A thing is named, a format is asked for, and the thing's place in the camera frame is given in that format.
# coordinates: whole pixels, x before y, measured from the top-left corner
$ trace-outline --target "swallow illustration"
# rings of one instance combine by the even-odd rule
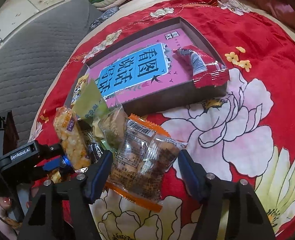
[[[162,75],[156,75],[152,78],[151,83],[153,82],[153,80],[155,80],[156,82],[162,83],[162,81],[158,80],[158,77],[162,76]]]

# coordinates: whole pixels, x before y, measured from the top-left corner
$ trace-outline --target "yellow snack package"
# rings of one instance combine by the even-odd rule
[[[72,101],[71,101],[71,108],[74,106],[77,99],[81,96],[81,93],[83,92],[84,88],[87,85],[88,78],[89,78],[89,74],[86,74],[84,76],[81,76],[78,79],[75,89],[74,89],[74,92],[73,92],[73,97],[72,97]]]
[[[77,123],[75,113],[66,106],[56,110],[54,129],[73,168],[79,170],[91,164],[87,157],[83,134]]]
[[[106,185],[128,200],[159,212],[163,175],[186,145],[172,139],[162,127],[132,114]]]

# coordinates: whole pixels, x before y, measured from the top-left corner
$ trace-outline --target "black robotic device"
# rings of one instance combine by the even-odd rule
[[[19,183],[31,182],[45,176],[46,171],[43,167],[35,167],[37,163],[43,159],[63,155],[64,152],[60,144],[48,147],[33,141],[2,156],[3,146],[9,145],[4,138],[9,140],[9,134],[16,134],[16,130],[8,132],[13,121],[11,117],[11,112],[6,116],[0,115],[0,131],[3,132],[3,139],[0,138],[0,174],[6,182],[4,183],[0,176],[0,195],[17,198],[15,189]],[[14,207],[17,209],[17,220],[23,218],[17,239],[66,239],[62,200],[70,202],[73,237],[76,240],[101,239],[89,204],[100,197],[112,162],[112,153],[104,151],[97,163],[91,164],[86,173],[78,174],[71,181],[54,184],[51,180],[46,180],[33,198],[25,216],[21,207]],[[202,165],[193,162],[186,150],[180,151],[178,162],[190,194],[203,204],[192,240],[216,240],[224,199],[230,201],[226,240],[275,239],[266,212],[252,186],[245,179],[238,182],[220,180],[215,174],[206,173]]]

